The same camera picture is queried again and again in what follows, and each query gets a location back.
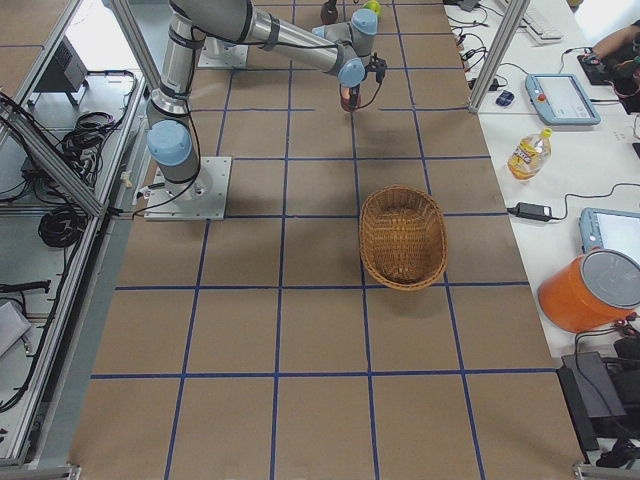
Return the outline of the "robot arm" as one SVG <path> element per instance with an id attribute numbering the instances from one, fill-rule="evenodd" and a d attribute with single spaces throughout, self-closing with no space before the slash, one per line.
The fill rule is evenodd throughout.
<path id="1" fill-rule="evenodd" d="M 288 23 L 250 1 L 173 1 L 160 84 L 147 107 L 147 147 L 164 177 L 171 202 L 197 201 L 210 189 L 189 98 L 207 38 L 231 46 L 256 46 L 336 77 L 341 105 L 362 108 L 360 86 L 373 74 L 382 83 L 386 62 L 374 51 L 378 16 L 356 10 L 341 23 L 311 31 Z"/>

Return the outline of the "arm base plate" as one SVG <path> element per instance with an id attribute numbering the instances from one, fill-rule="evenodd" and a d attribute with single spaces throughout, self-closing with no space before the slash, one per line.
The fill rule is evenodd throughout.
<path id="1" fill-rule="evenodd" d="M 150 221 L 223 220 L 231 168 L 231 157 L 203 157 L 199 176 L 179 195 L 185 186 L 167 183 L 157 167 L 153 184 L 161 186 L 147 188 L 143 197 L 148 208 L 142 214 Z"/>
<path id="2" fill-rule="evenodd" d="M 198 67 L 216 70 L 245 69 L 248 51 L 248 46 L 230 44 L 207 37 L 201 50 Z"/>

